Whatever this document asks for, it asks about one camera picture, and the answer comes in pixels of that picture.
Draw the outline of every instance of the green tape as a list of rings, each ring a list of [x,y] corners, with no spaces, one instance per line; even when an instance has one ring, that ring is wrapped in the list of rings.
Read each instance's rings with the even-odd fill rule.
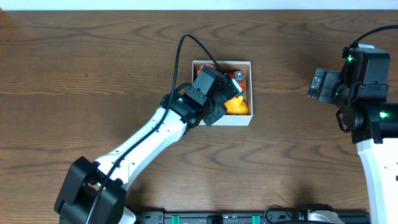
[[[260,224],[260,216],[259,215],[253,215],[252,217],[253,224]]]
[[[180,224],[180,216],[179,215],[172,215],[172,224]]]

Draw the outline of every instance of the wooden surface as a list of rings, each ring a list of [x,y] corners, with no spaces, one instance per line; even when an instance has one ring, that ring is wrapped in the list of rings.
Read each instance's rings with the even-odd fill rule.
[[[315,67],[339,70],[341,48],[398,23],[395,11],[5,12],[0,22],[0,223],[56,223],[71,163],[134,134],[170,91],[184,33],[218,60],[252,62],[248,127],[197,127],[162,152],[128,192],[132,208],[264,210],[328,203],[369,208],[361,161],[336,106],[307,97]],[[398,101],[398,32],[365,43],[391,55]],[[178,82],[192,60],[188,40]]]

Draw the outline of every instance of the white wall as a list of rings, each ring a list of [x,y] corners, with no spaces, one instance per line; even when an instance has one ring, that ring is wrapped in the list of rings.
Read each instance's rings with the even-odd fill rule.
[[[0,7],[5,11],[398,9],[398,0],[0,0]]]

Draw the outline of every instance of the yellow rubber duck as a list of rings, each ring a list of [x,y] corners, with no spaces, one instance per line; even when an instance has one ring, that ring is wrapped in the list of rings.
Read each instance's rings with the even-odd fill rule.
[[[248,115],[249,108],[243,101],[243,96],[237,96],[224,104],[227,108],[226,113],[230,115]]]

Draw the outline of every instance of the box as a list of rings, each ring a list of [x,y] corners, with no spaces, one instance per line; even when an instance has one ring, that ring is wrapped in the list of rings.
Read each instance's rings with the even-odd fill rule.
[[[240,70],[242,71],[243,78],[246,79],[246,92],[243,98],[248,105],[249,115],[224,115],[218,121],[212,125],[219,126],[248,126],[251,118],[253,117],[253,104],[252,104],[252,87],[251,87],[251,63],[250,62],[232,62],[232,61],[217,61],[224,71],[229,70]],[[197,77],[197,70],[200,65],[210,63],[212,61],[194,60],[192,62],[192,83]],[[199,125],[206,125],[203,121],[200,121]]]

